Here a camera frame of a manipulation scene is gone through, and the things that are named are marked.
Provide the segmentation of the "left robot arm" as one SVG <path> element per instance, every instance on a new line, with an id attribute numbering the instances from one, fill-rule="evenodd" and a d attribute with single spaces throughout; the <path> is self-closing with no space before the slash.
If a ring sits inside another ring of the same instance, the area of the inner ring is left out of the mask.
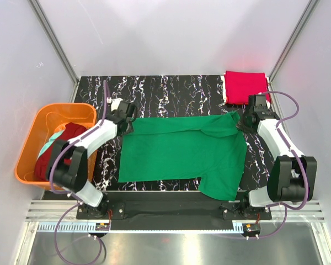
<path id="1" fill-rule="evenodd" d="M 52 144 L 46 171 L 51 190 L 73 196 L 88 205 L 95 218 L 103 218 L 108 213 L 107 198 L 88 179 L 88 159 L 106 142 L 133 132 L 132 123 L 137 113 L 135 104 L 114 99 L 111 112 L 104 113 L 93 127 L 79 136 Z"/>

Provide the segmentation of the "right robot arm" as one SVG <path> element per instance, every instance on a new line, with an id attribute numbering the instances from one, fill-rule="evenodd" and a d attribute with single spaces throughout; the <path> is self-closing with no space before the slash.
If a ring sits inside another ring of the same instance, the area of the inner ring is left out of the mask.
<path id="1" fill-rule="evenodd" d="M 282 127 L 283 121 L 298 114 L 299 105 L 290 95 L 282 92 L 294 102 L 296 111 L 291 116 L 280 118 L 269 110 L 266 101 L 268 93 L 250 95 L 248 106 L 237 124 L 238 130 L 244 133 L 258 134 L 275 160 L 267 185 L 249 191 L 245 201 L 239 205 L 239 212 L 246 219 L 253 218 L 259 208 L 264 207 L 283 205 L 300 210 L 313 197 L 317 160 L 299 150 Z"/>

